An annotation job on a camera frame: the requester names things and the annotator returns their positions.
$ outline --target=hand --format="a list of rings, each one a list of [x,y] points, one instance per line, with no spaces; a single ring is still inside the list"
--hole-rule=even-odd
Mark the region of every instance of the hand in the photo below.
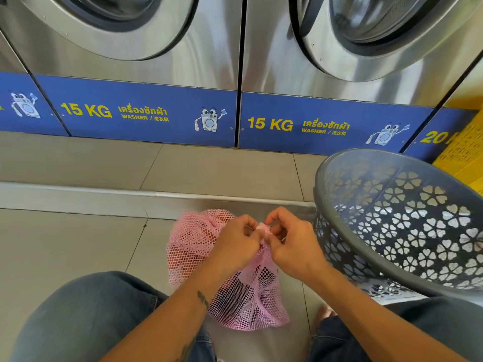
[[[275,220],[277,223],[266,237],[273,261],[289,276],[308,283],[313,275],[320,274],[329,265],[312,225],[298,219],[283,207],[272,211],[265,224],[270,225]],[[283,244],[281,240],[284,237],[286,239]]]
[[[250,263],[260,249],[265,231],[249,215],[230,220],[220,232],[207,262],[227,279]]]

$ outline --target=washing machine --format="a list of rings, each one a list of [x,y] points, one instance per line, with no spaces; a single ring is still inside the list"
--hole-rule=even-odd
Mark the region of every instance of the washing machine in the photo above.
[[[1,31],[0,131],[67,135]]]
[[[480,59],[419,128],[414,140],[405,145],[404,154],[432,163],[482,108],[483,59]]]
[[[247,0],[238,146],[399,152],[483,50],[482,0]]]
[[[6,0],[0,28],[70,134],[233,147],[242,1]]]

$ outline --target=jeans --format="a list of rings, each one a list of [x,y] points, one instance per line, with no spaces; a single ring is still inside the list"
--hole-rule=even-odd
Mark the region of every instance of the jeans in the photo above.
[[[73,280],[28,318],[15,341],[10,362],[98,362],[166,298],[122,272],[95,273]],[[483,360],[483,308],[444,297],[388,307],[469,361]],[[307,362],[369,360],[338,317],[320,323],[307,358]],[[216,362],[210,336],[203,327],[188,361]]]

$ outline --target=plastic laundry basket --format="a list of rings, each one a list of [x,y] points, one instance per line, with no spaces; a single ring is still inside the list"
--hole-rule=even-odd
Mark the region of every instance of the plastic laundry basket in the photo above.
[[[378,302],[483,300],[483,198],[452,176],[353,149],[320,165],[313,191],[327,260]]]

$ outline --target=knee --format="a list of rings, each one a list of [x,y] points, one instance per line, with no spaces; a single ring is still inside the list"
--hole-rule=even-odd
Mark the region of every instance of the knee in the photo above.
[[[122,272],[90,274],[48,297],[28,318],[12,362],[99,360],[153,310],[157,297]]]

